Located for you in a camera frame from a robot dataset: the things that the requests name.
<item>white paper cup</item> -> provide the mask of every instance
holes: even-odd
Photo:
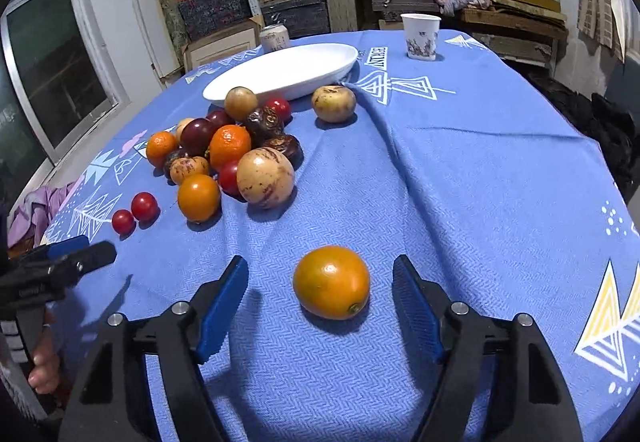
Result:
[[[440,17],[406,14],[402,16],[406,53],[414,60],[436,59],[436,40],[440,30]]]

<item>blue tablecloth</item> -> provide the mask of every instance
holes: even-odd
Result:
[[[317,42],[359,50],[344,81],[358,98],[357,120],[323,127],[309,98],[293,103],[287,131],[302,143],[305,162],[286,209],[252,210],[223,196],[214,225],[189,226],[176,188],[154,177],[142,156],[152,133],[206,114],[204,87],[259,49],[179,80],[89,165],[47,238],[108,239],[118,259],[56,306],[71,371],[108,314],[156,315],[216,279],[238,254],[249,263],[249,289],[222,352],[202,367],[231,439],[409,440],[434,370],[392,299],[392,263],[405,253],[423,278],[479,313],[532,314],[585,440],[599,440],[640,377],[640,239],[598,145],[466,34],[441,31],[431,63],[407,58],[401,32],[296,44]],[[161,216],[120,241],[111,214],[139,191],[156,195]],[[298,260],[326,244],[356,250],[370,268],[370,307],[356,321],[310,318],[292,291]],[[149,362],[161,433],[174,440],[158,362]],[[470,439],[481,422],[482,399]]]

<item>white oval dish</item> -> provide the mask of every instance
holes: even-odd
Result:
[[[246,87],[264,103],[271,97],[286,100],[310,94],[339,81],[351,70],[358,50],[345,44],[298,45],[270,52],[223,72],[209,83],[202,95],[222,104],[234,87]]]

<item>metal bolt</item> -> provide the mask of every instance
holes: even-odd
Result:
[[[178,301],[178,303],[174,303],[174,305],[171,307],[171,312],[173,312],[177,316],[187,314],[188,310],[189,303],[187,303],[186,301]]]
[[[518,314],[517,320],[524,327],[530,327],[533,324],[533,318],[529,314]]]
[[[469,307],[466,303],[462,303],[462,301],[456,301],[451,304],[451,311],[453,314],[463,316],[469,312]]]
[[[116,327],[120,323],[122,323],[123,319],[124,319],[124,316],[121,313],[116,312],[115,314],[111,314],[109,316],[109,319],[107,320],[107,323],[110,324],[112,327]]]

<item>blue gripper pad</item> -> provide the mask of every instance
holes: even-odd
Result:
[[[198,364],[204,364],[222,348],[231,320],[249,285],[249,266],[246,260],[238,257],[238,261],[229,265],[218,281],[218,295],[201,323],[200,342],[195,350]]]
[[[57,260],[64,255],[74,253],[87,247],[89,247],[89,239],[86,236],[80,235],[78,237],[69,238],[68,240],[58,242],[57,244],[51,244],[47,249],[47,258],[49,260]]]
[[[420,289],[422,278],[408,259],[406,262],[402,257],[394,262],[392,292],[404,315],[398,321],[407,321],[420,350],[433,361],[440,362],[444,355],[440,341],[440,318],[433,313]]]

